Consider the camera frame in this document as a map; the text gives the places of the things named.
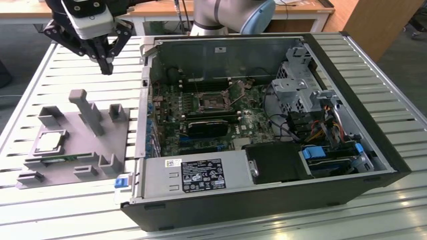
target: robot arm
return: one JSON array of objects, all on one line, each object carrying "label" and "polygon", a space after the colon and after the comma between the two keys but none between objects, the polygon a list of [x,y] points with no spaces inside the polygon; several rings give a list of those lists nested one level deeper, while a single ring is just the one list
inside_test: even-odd
[{"label": "robot arm", "polygon": [[[114,73],[114,59],[134,31],[130,21],[116,18],[136,4],[155,0],[46,0],[52,21],[44,34],[75,54],[88,55],[102,74]],[[275,12],[274,0],[195,0],[191,35],[223,35],[227,28],[242,34],[264,31]],[[108,42],[115,32],[116,40]]]},{"label": "robot arm", "polygon": [[260,34],[275,9],[274,0],[194,0],[191,35],[224,35],[227,28],[242,34]]},{"label": "robot arm", "polygon": [[[46,0],[52,9],[52,21],[44,34],[75,54],[88,55],[99,64],[102,74],[114,73],[114,59],[126,46],[134,30],[130,21],[116,17],[127,14],[128,8],[154,0]],[[115,32],[116,40],[108,42]]]}]

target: sticker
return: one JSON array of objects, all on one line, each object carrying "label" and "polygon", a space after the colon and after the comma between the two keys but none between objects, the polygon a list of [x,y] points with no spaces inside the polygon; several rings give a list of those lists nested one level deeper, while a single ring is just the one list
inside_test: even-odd
[{"label": "sticker", "polygon": [[226,188],[222,159],[180,162],[182,185],[186,193]]},{"label": "sticker", "polygon": [[216,47],[215,48],[215,53],[219,54],[219,53],[226,53],[227,52],[227,47]]},{"label": "sticker", "polygon": [[164,167],[171,168],[171,167],[179,167],[182,165],[183,160],[179,159],[167,159],[164,160]]}]

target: motherboard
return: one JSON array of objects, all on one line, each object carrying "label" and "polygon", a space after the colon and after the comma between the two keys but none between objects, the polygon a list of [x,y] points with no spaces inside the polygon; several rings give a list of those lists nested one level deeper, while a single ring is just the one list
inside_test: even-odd
[{"label": "motherboard", "polygon": [[275,141],[254,79],[155,84],[152,102],[163,157],[240,150]]}]

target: barcode sticker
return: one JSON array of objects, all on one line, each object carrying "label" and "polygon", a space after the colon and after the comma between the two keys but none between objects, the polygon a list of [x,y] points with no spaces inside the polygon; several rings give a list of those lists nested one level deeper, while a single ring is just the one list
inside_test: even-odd
[{"label": "barcode sticker", "polygon": [[164,166],[167,168],[179,167],[179,166],[182,166],[182,162],[183,162],[183,159],[180,159],[180,158],[178,158],[178,159],[167,159],[164,161]]}]

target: white sticker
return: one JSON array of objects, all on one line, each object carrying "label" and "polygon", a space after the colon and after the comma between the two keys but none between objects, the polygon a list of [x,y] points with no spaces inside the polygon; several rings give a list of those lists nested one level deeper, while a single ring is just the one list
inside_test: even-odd
[{"label": "white sticker", "polygon": [[215,48],[215,53],[226,53],[227,52],[227,47],[216,47]]},{"label": "white sticker", "polygon": [[179,159],[167,159],[164,161],[164,167],[171,168],[171,167],[179,167],[182,165],[183,160]]}]

